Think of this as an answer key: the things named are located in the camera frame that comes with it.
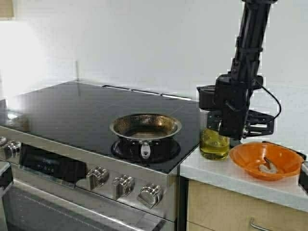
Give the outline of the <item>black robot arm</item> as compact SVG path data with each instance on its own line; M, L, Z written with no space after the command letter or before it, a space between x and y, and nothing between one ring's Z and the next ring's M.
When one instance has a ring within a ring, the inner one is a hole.
M209 128L234 140L271 135L275 117L250 110L250 98L263 88L258 74L260 55L271 6L274 0L246 0L236 53L228 73L215 83L214 124Z

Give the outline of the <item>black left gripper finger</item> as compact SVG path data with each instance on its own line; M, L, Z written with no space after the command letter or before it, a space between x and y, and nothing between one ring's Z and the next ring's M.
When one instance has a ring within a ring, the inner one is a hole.
M272 135L274 116L249 110L245 126L245 137Z

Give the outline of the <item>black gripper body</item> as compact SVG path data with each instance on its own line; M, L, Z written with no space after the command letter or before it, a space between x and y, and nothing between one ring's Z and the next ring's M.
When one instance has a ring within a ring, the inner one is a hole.
M220 75L215 84L214 110L207 116L207 128L240 140L244 136L251 95L262 86L263 77L259 75L249 84L233 80L229 74Z

